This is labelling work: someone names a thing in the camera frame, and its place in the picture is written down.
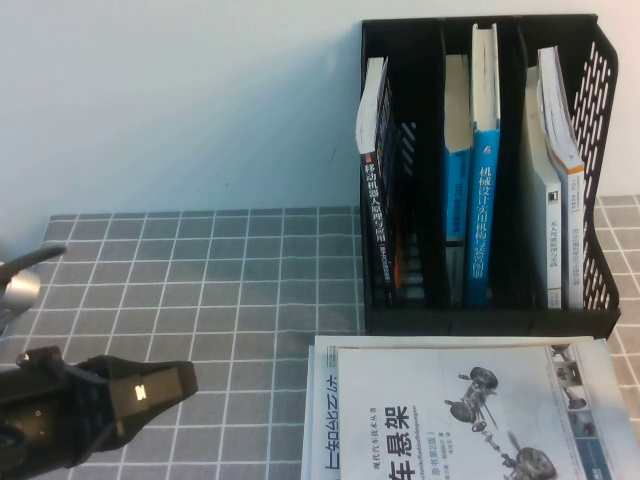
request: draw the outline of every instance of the book cover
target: book cover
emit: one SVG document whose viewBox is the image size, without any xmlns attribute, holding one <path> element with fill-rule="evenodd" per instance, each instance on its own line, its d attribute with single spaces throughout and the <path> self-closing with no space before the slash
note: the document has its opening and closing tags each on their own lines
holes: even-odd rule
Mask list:
<svg viewBox="0 0 640 480">
<path fill-rule="evenodd" d="M 311 479 L 311 442 L 313 441 L 313 373 L 314 373 L 314 347 L 309 346 L 307 361 L 307 393 L 304 403 L 304 435 L 302 437 L 302 465 L 300 467 L 300 480 Z"/>
<path fill-rule="evenodd" d="M 372 225 L 371 238 L 387 306 L 395 300 L 395 224 L 393 185 L 397 132 L 393 119 L 393 98 L 387 76 L 388 61 L 370 58 L 365 87 L 356 120 L 356 143 L 362 162 L 367 214 Z"/>
<path fill-rule="evenodd" d="M 556 47 L 538 51 L 547 150 L 562 189 L 562 304 L 583 308 L 584 163 L 571 125 Z"/>
<path fill-rule="evenodd" d="M 469 184 L 467 272 L 468 306 L 483 307 L 489 286 L 491 225 L 500 144 L 500 80 L 498 30 L 472 31 L 471 110 L 473 153 Z"/>
<path fill-rule="evenodd" d="M 466 55 L 447 55 L 444 90 L 445 248 L 450 304 L 462 304 L 464 244 L 467 230 L 471 113 Z"/>
<path fill-rule="evenodd" d="M 640 449 L 605 340 L 341 348 L 338 378 L 342 478 L 637 478 Z"/>
<path fill-rule="evenodd" d="M 523 238 L 535 267 L 541 306 L 561 308 L 562 187 L 551 164 L 538 103 L 538 67 L 527 71 L 520 165 Z"/>
<path fill-rule="evenodd" d="M 311 467 L 312 480 L 340 480 L 341 407 L 338 404 L 338 349 L 362 348 L 471 348 L 577 343 L 590 337 L 373 337 L 321 336 L 315 338 L 313 359 Z"/>
</svg>

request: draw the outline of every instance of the white book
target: white book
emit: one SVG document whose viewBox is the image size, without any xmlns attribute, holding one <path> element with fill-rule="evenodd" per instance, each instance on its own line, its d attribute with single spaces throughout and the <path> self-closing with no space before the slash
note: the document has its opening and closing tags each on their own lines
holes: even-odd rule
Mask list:
<svg viewBox="0 0 640 480">
<path fill-rule="evenodd" d="M 304 436 L 302 437 L 302 465 L 300 480 L 311 478 L 311 441 L 313 432 L 313 363 L 314 347 L 309 346 L 309 360 L 307 362 L 307 396 L 304 405 Z"/>
<path fill-rule="evenodd" d="M 632 480 L 604 340 L 338 353 L 345 480 Z"/>
<path fill-rule="evenodd" d="M 561 185 L 542 131 L 538 67 L 527 70 L 520 164 L 524 239 L 535 266 L 537 294 L 548 308 L 561 308 Z"/>
<path fill-rule="evenodd" d="M 339 480 L 341 444 L 338 419 L 339 347 L 472 348 L 568 344 L 590 337 L 372 337 L 316 336 L 313 372 L 311 480 Z"/>
<path fill-rule="evenodd" d="M 556 47 L 538 51 L 544 130 L 562 185 L 563 306 L 583 308 L 584 163 L 569 117 Z"/>
</svg>

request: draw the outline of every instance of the book page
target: book page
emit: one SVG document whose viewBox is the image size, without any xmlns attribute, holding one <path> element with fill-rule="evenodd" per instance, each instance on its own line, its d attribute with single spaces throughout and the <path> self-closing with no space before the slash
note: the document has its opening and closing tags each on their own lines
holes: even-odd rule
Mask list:
<svg viewBox="0 0 640 480">
<path fill-rule="evenodd" d="M 373 337 L 316 336 L 313 373 L 311 479 L 339 480 L 341 466 L 338 418 L 339 347 L 471 348 L 577 343 L 590 337 Z"/>
<path fill-rule="evenodd" d="M 313 440 L 313 364 L 314 347 L 309 346 L 309 360 L 307 363 L 307 396 L 304 404 L 304 436 L 302 438 L 302 466 L 300 480 L 311 478 L 311 442 Z"/>
<path fill-rule="evenodd" d="M 610 365 L 604 341 L 340 349 L 343 478 L 636 478 L 640 450 L 617 388 L 598 388 L 599 378 L 585 383 L 587 370 L 576 360 L 583 350 L 575 348 L 594 344 L 603 348 L 584 352 Z M 607 378 L 615 383 L 613 370 Z M 596 403 L 596 390 L 609 393 Z M 624 464 L 604 448 L 623 443 Z"/>
</svg>

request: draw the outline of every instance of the black desk organizer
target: black desk organizer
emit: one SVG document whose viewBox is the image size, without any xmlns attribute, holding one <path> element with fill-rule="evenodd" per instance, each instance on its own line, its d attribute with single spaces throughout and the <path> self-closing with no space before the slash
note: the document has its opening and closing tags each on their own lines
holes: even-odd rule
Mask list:
<svg viewBox="0 0 640 480">
<path fill-rule="evenodd" d="M 492 305 L 447 308 L 441 238 L 441 181 L 446 54 L 471 50 L 471 27 L 498 25 L 502 130 L 490 256 Z M 530 259 L 518 248 L 517 168 L 526 69 L 539 48 L 558 46 L 567 99 L 585 161 L 584 309 L 536 307 Z M 388 56 L 398 123 L 417 125 L 413 177 L 404 194 L 403 223 L 417 233 L 426 299 L 385 308 L 367 204 L 361 184 L 366 333 L 372 335 L 514 335 L 608 337 L 620 316 L 618 290 L 598 243 L 593 209 L 618 72 L 615 50 L 595 15 L 500 16 L 372 20 L 362 25 L 362 84 L 370 57 Z"/>
</svg>

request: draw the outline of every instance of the blue book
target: blue book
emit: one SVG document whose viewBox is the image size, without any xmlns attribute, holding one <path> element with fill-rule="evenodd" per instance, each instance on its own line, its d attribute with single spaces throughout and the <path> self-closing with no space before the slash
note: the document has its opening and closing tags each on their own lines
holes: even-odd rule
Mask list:
<svg viewBox="0 0 640 480">
<path fill-rule="evenodd" d="M 462 304 L 464 286 L 472 141 L 467 58 L 466 55 L 447 55 L 444 87 L 445 256 L 451 306 Z"/>
<path fill-rule="evenodd" d="M 471 115 L 473 154 L 469 173 L 467 306 L 487 304 L 491 224 L 500 144 L 498 30 L 473 26 L 471 35 Z"/>
</svg>

